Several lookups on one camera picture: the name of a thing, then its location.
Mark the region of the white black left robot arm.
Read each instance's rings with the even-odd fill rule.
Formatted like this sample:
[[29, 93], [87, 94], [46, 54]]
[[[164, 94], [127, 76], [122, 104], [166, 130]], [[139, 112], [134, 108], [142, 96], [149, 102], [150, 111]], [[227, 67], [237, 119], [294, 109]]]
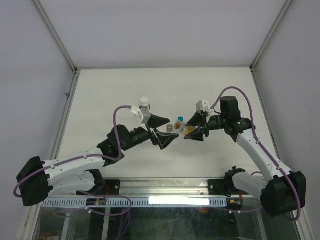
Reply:
[[169, 119], [152, 114], [146, 124], [133, 130], [116, 125], [106, 140], [84, 153], [53, 160], [32, 157], [16, 176], [17, 186], [13, 194], [25, 207], [35, 206], [52, 195], [70, 192], [100, 194], [105, 188], [100, 170], [122, 160], [125, 151], [147, 141], [164, 150], [179, 137], [177, 133], [158, 130], [168, 123]]

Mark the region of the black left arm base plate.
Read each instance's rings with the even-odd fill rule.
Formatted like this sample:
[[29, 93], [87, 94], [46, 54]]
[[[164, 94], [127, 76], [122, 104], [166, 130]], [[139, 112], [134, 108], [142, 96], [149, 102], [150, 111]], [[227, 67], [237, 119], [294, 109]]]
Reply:
[[85, 192], [90, 195], [115, 195], [120, 194], [121, 180], [120, 179], [105, 179], [104, 183], [96, 184], [92, 189]]

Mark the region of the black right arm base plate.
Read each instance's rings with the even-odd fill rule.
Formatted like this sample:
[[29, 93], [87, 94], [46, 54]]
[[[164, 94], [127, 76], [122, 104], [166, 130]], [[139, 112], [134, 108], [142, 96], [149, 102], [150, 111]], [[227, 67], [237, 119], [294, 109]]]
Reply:
[[209, 179], [207, 181], [208, 194], [210, 196], [222, 195], [230, 198], [240, 196], [241, 191], [231, 186], [225, 179]]

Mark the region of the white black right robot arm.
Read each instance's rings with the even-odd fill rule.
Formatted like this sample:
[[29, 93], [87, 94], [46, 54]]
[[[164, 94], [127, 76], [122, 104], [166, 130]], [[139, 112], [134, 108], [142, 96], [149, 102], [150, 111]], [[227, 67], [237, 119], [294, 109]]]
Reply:
[[300, 213], [306, 205], [307, 180], [304, 174], [292, 171], [269, 152], [257, 135], [253, 122], [241, 116], [235, 96], [224, 96], [219, 103], [220, 113], [215, 113], [207, 101], [196, 104], [196, 112], [188, 121], [195, 130], [184, 139], [202, 142], [211, 131], [224, 130], [248, 154], [262, 177], [234, 166], [224, 174], [223, 183], [216, 187], [216, 191], [228, 198], [237, 191], [244, 191], [259, 200], [270, 217], [292, 211]]

